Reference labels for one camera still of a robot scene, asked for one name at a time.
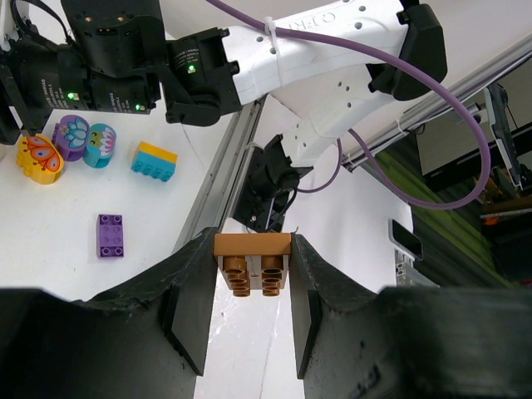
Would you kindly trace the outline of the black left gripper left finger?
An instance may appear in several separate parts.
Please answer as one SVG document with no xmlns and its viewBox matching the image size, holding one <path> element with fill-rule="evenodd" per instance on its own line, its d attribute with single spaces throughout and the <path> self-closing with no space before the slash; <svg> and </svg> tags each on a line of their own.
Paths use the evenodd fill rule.
<svg viewBox="0 0 532 399">
<path fill-rule="evenodd" d="M 4 398 L 191 398 L 203 375 L 218 266 L 213 228 L 87 301 L 1 292 Z"/>
</svg>

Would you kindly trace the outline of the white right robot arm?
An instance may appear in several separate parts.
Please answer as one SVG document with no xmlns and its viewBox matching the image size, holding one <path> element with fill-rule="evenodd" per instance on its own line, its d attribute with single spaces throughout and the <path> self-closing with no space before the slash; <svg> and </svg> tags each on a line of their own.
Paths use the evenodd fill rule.
<svg viewBox="0 0 532 399">
<path fill-rule="evenodd" d="M 177 40 L 157 1 L 64 1 L 63 43 L 31 21 L 30 1 L 1 4 L 1 142 L 42 132 L 55 109 L 147 115 L 163 101 L 170 124 L 212 126 L 296 81 L 364 65 L 370 92 L 396 101 L 427 93 L 398 66 L 436 81 L 447 73 L 444 31 L 418 1 L 336 1 L 259 21 L 222 2 L 236 27 Z"/>
</svg>

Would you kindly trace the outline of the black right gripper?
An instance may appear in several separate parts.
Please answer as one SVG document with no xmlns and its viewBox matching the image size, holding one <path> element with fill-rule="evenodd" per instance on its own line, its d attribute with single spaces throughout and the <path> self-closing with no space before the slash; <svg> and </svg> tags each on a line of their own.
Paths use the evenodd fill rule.
<svg viewBox="0 0 532 399">
<path fill-rule="evenodd" d="M 19 42 L 1 52 L 1 143 L 43 131 L 54 110 L 90 109 L 90 74 L 68 45 Z"/>
</svg>

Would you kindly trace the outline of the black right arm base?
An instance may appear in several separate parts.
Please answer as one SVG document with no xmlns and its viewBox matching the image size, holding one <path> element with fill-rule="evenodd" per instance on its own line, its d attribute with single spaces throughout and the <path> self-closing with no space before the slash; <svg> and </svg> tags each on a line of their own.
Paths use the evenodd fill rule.
<svg viewBox="0 0 532 399">
<path fill-rule="evenodd" d="M 276 135 L 265 148 L 253 150 L 232 218 L 257 233 L 279 233 L 295 201 L 300 180 L 311 167 L 294 167 Z"/>
</svg>

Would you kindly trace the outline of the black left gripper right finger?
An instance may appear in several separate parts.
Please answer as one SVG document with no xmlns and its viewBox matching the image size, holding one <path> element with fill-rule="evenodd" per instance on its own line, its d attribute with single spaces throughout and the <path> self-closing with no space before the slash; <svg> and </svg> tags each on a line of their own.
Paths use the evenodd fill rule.
<svg viewBox="0 0 532 399">
<path fill-rule="evenodd" d="M 528 398 L 531 293 L 373 293 L 300 234 L 288 266 L 297 376 L 307 398 Z"/>
</svg>

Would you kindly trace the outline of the brown brick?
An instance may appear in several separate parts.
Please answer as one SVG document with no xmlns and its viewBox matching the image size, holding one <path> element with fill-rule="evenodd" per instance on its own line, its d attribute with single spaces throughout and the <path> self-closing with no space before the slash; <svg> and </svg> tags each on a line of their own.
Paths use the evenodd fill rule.
<svg viewBox="0 0 532 399">
<path fill-rule="evenodd" d="M 229 290 L 237 298 L 253 291 L 277 297 L 288 276 L 292 236 L 287 233 L 218 233 L 214 257 Z"/>
</svg>

